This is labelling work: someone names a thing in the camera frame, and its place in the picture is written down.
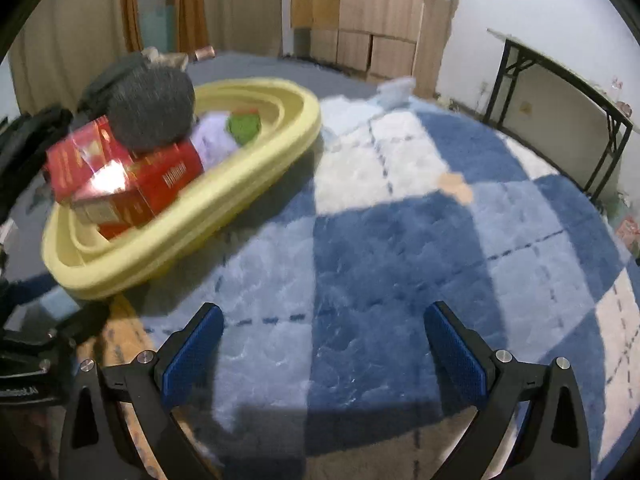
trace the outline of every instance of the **white wall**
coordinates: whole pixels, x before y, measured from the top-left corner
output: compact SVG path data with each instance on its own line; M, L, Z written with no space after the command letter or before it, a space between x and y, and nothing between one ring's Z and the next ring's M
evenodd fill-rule
M20 115L18 102L15 100L14 80L11 77L9 56L5 56L0 64L0 119L4 116L11 119Z
M476 108L485 83L480 110L486 107L502 55L502 43L487 27L520 38L605 89L618 76L624 83L620 98L640 120L640 46L609 0L460 0L437 91ZM640 202L636 160L640 136L633 134L620 186Z

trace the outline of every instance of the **plaid bedspread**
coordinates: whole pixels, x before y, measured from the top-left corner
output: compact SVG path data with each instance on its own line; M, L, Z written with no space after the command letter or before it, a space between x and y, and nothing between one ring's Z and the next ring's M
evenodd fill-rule
M430 478L474 414L424 334L424 307L444 300L494 349L569 359L601 479L640 428L638 294L638 268L572 183L414 102L305 155L127 297L158 346L204 301L224 311L186 416L226 478Z

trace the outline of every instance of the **metal screw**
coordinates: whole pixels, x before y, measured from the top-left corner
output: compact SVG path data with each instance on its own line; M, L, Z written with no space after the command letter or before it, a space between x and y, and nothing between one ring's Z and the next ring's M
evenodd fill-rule
M93 359L85 359L84 361L82 361L82 363L80 364L80 369L83 372L90 372L91 370L94 369L94 365L95 362Z
M498 361L500 361L501 363L508 363L513 359L513 356L507 350L498 350L495 353L495 356L498 359Z
M559 357L558 359L556 359L556 364L561 367L562 370L568 370L571 366L569 359L567 359L566 357Z
M136 359L140 364L146 365L147 363L150 363L151 361L153 361L154 357L156 357L155 352L153 352L152 350L145 350L140 352L138 354L138 357L136 357Z

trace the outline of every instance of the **yellow plastic basket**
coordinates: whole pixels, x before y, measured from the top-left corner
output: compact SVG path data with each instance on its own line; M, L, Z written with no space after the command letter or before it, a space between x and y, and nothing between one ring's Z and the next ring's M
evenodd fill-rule
M318 99L289 81L228 80L199 86L195 93L197 114L257 109L260 134L185 187L149 224L113 240L56 204L44 229L42 259L71 295L105 298L168 269L271 186L320 131Z

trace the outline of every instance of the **dark gray round object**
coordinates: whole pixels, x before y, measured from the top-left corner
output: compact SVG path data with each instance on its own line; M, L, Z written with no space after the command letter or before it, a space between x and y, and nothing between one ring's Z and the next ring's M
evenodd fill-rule
M115 139L132 152L151 152L191 131L195 94L182 70L134 70L116 86L107 117Z

